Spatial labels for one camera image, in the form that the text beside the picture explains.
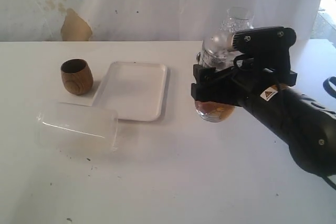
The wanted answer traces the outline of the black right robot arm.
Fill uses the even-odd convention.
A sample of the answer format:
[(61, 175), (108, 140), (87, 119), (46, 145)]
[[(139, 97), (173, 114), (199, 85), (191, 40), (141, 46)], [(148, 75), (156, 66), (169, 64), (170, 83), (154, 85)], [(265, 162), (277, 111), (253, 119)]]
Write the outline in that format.
[(239, 51), (224, 70), (194, 65), (192, 98), (240, 106), (281, 138), (296, 164), (320, 177), (335, 174), (335, 112), (296, 92), (289, 49), (292, 28), (282, 26), (228, 34), (223, 48)]

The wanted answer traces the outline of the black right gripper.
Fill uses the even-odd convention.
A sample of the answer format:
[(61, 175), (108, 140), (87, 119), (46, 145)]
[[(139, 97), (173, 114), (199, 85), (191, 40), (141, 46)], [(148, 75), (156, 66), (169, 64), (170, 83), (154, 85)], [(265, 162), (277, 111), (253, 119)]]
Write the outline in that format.
[(293, 109), (298, 105), (297, 73), (291, 71), (289, 48), (297, 40), (290, 27), (274, 26), (241, 30), (235, 45), (241, 55), (234, 67), (216, 71), (193, 65), (195, 83), (191, 96), (199, 102), (215, 102), (246, 109)]

